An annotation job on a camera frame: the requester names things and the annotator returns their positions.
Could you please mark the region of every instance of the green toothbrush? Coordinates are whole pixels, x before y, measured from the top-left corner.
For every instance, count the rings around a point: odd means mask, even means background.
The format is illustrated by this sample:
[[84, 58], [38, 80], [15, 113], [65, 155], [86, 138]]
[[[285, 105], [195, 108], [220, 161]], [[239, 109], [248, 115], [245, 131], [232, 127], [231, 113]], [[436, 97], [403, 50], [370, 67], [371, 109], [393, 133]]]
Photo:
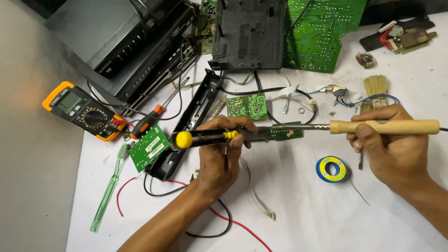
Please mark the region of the green toothbrush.
[[128, 145], [123, 144], [120, 148], [120, 151], [118, 152], [116, 164], [115, 164], [115, 172], [109, 181], [109, 185], [106, 188], [106, 191], [104, 193], [103, 199], [101, 200], [101, 203], [99, 204], [98, 210], [96, 211], [95, 219], [93, 219], [92, 226], [90, 227], [90, 231], [96, 232], [98, 231], [99, 224], [101, 223], [101, 220], [103, 219], [104, 212], [106, 211], [106, 207], [109, 204], [109, 201], [111, 199], [113, 189], [115, 189], [115, 185], [118, 181], [118, 174], [120, 173], [120, 170], [124, 164], [125, 158], [129, 156], [128, 153]]

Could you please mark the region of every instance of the paintbrush bristles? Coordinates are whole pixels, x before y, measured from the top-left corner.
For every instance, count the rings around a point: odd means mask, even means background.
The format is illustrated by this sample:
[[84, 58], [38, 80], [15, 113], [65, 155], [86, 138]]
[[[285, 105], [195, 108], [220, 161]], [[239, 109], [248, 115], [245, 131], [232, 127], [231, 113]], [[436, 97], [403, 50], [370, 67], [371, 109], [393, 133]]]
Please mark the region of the paintbrush bristles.
[[387, 79], [384, 75], [373, 75], [364, 80], [364, 88], [367, 96], [386, 94], [387, 93]]

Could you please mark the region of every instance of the multimeter rotary dial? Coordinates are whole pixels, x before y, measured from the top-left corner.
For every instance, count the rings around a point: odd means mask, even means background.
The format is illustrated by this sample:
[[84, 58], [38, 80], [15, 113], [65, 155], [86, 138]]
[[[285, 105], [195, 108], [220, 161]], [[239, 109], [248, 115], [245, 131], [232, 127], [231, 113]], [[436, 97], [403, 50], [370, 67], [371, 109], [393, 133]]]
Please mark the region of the multimeter rotary dial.
[[98, 110], [89, 110], [84, 113], [83, 120], [90, 127], [98, 127], [104, 123], [104, 114]]

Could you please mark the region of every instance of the white table surface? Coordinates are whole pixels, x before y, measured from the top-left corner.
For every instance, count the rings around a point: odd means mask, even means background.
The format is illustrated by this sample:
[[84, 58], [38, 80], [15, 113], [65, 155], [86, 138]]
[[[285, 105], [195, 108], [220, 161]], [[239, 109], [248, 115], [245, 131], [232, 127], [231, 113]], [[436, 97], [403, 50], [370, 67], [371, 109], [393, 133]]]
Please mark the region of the white table surface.
[[[431, 46], [405, 55], [394, 55], [381, 48], [371, 52], [378, 65], [370, 70], [362, 68], [355, 60], [363, 52], [361, 38], [374, 33], [379, 25], [361, 27], [342, 38], [343, 46], [333, 74], [322, 74], [302, 70], [282, 69], [293, 85], [303, 87], [319, 84], [336, 84], [351, 91], [365, 91], [362, 80], [370, 75], [384, 74], [390, 81], [388, 90], [399, 98], [415, 119], [438, 119], [442, 126], [448, 126], [448, 13], [431, 15], [436, 24], [431, 31], [437, 31]], [[190, 76], [188, 84], [202, 81], [207, 60], [200, 61], [183, 76]], [[247, 73], [229, 74], [242, 81]], [[285, 87], [283, 77], [276, 71], [259, 72], [263, 88]], [[253, 78], [244, 86], [224, 82], [228, 91], [256, 90]], [[164, 87], [155, 98], [140, 109], [150, 112], [173, 91], [172, 85]], [[196, 88], [182, 90], [186, 105]], [[277, 92], [266, 93], [276, 97]], [[220, 92], [215, 104], [223, 95]], [[333, 107], [335, 97], [331, 93], [317, 92], [311, 96], [318, 100], [319, 112], [314, 123], [328, 123], [329, 120], [350, 120], [354, 109], [342, 105]], [[291, 102], [286, 115], [281, 113], [285, 100], [268, 105], [274, 117], [281, 122], [302, 121], [311, 117], [311, 112], [299, 114], [300, 107]], [[178, 96], [167, 105], [163, 117], [169, 117], [179, 108]], [[139, 119], [134, 115], [129, 119]], [[178, 118], [160, 121], [159, 125], [169, 135]], [[258, 126], [269, 126], [271, 120], [255, 122]], [[85, 133], [79, 163], [78, 179], [73, 201], [73, 211], [67, 242], [68, 252], [115, 251], [140, 226], [166, 206], [179, 193], [165, 197], [151, 197], [143, 190], [143, 173], [138, 179], [126, 185], [120, 195], [120, 206], [124, 214], [118, 213], [115, 197], [118, 188], [128, 179], [138, 176], [131, 158], [125, 161], [117, 187], [103, 217], [98, 233], [89, 231], [104, 190], [113, 174], [118, 149], [123, 138], [117, 137], [106, 143]], [[440, 185], [448, 186], [448, 133], [431, 136], [429, 143], [429, 165], [431, 177]], [[368, 206], [348, 182], [326, 183], [318, 178], [314, 166], [324, 156], [337, 156], [352, 167], [352, 180]], [[370, 171], [368, 155], [364, 170], [358, 170], [359, 154], [351, 148], [345, 135], [330, 135], [328, 132], [307, 131], [303, 138], [269, 143], [254, 143], [251, 150], [243, 149], [244, 157], [252, 171], [253, 185], [258, 196], [277, 214], [272, 221], [261, 214], [251, 201], [247, 191], [248, 173], [241, 169], [238, 181], [221, 198], [230, 209], [233, 219], [241, 222], [258, 235], [273, 251], [448, 251], [448, 242], [414, 208], [387, 186], [379, 182]], [[199, 165], [198, 149], [186, 152], [181, 164], [171, 179], [188, 183], [192, 172]], [[163, 193], [179, 185], [153, 179], [153, 192]], [[225, 215], [219, 204], [214, 208]], [[214, 235], [225, 229], [227, 222], [206, 211], [189, 231], [202, 235]], [[224, 236], [214, 239], [192, 238], [183, 235], [179, 251], [221, 252], [221, 251], [266, 251], [266, 248], [247, 231], [237, 225]]]

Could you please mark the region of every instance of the human hand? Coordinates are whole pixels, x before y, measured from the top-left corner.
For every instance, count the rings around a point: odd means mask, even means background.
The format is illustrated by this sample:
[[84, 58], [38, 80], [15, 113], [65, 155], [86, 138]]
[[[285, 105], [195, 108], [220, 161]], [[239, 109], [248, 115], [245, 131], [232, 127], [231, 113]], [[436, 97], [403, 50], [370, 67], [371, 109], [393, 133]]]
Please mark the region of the human hand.
[[[257, 132], [257, 126], [247, 117], [217, 118], [199, 126], [198, 130], [235, 129], [244, 127], [252, 133]], [[235, 136], [227, 144], [214, 144], [199, 148], [200, 171], [198, 189], [213, 200], [221, 197], [237, 180], [240, 173], [239, 158], [242, 145], [250, 149], [250, 142], [245, 142], [242, 134]]]
[[[398, 104], [352, 117], [352, 121], [412, 119]], [[367, 124], [361, 124], [356, 133], [347, 134], [347, 140], [356, 152], [367, 150], [372, 173], [401, 196], [433, 182], [426, 169], [428, 135], [380, 135]]]

